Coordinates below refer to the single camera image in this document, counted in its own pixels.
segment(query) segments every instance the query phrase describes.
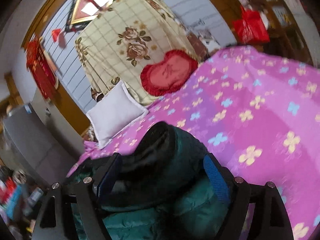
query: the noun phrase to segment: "red shopping bag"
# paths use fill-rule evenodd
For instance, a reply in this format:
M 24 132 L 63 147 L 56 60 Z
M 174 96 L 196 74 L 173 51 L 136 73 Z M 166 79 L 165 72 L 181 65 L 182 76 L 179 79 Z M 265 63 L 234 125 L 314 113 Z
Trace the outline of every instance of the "red shopping bag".
M 263 24 L 259 12 L 244 10 L 241 6 L 242 19 L 233 23 L 236 33 L 244 44 L 270 42 L 268 32 Z

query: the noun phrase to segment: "pink floral bedspread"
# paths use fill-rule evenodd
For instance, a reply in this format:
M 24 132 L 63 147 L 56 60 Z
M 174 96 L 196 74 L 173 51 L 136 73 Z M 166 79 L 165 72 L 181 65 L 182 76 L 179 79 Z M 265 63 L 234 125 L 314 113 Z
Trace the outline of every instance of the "pink floral bedspread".
M 86 152 L 68 175 L 88 157 L 131 154 L 164 120 L 202 141 L 234 176 L 275 182 L 294 239 L 308 239 L 320 221 L 319 84 L 320 72 L 304 63 L 253 47 L 220 50 L 104 149 L 85 142 Z

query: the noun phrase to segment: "plaid pattern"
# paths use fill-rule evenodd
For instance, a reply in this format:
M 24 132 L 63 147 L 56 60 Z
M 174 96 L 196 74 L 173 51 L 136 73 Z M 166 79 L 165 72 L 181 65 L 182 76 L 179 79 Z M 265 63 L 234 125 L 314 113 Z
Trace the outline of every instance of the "plaid pattern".
M 143 68 L 160 62 L 172 49 L 182 49 L 197 58 L 183 26 L 174 18 L 162 0 L 116 0 L 76 40 L 92 87 L 106 94 L 115 86 L 115 78 L 120 77 L 137 102 L 151 104 L 156 97 L 141 86 Z M 129 40 L 126 30 L 131 30 L 129 38 L 135 39 Z

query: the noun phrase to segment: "striped wall panel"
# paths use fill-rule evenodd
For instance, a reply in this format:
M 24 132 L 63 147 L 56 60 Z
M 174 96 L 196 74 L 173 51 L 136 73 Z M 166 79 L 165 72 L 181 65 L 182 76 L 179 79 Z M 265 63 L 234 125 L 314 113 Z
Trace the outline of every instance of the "striped wall panel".
M 91 98 L 90 83 L 74 48 L 74 42 L 79 33 L 65 34 L 67 45 L 64 49 L 61 49 L 57 42 L 53 43 L 51 39 L 51 30 L 64 28 L 71 2 L 72 0 L 67 0 L 63 4 L 44 30 L 44 47 L 59 69 L 58 77 L 62 85 L 81 110 L 86 113 L 96 103 Z M 221 45 L 235 42 L 227 24 L 209 0 L 164 0 L 164 2 L 186 26 L 191 26 L 201 19 Z

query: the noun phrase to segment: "silver screw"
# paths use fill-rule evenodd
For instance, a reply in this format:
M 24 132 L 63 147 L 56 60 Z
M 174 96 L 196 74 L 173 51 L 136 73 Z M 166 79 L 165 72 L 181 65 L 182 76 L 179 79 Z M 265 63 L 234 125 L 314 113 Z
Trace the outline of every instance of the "silver screw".
M 276 185 L 273 183 L 273 182 L 271 182 L 271 181 L 268 181 L 267 182 L 267 185 L 268 185 L 268 187 L 271 187 L 271 188 L 274 188 Z
M 56 189 L 58 187 L 60 187 L 60 184 L 58 182 L 55 182 L 55 183 L 52 184 L 52 188 L 53 189 Z
M 235 177 L 235 182 L 242 183 L 242 182 L 244 182 L 244 179 L 242 179 L 241 177 Z
M 90 183 L 91 181 L 92 181 L 92 178 L 91 178 L 91 177 L 85 177 L 85 178 L 83 179 L 83 182 L 84 182 L 85 184 Z

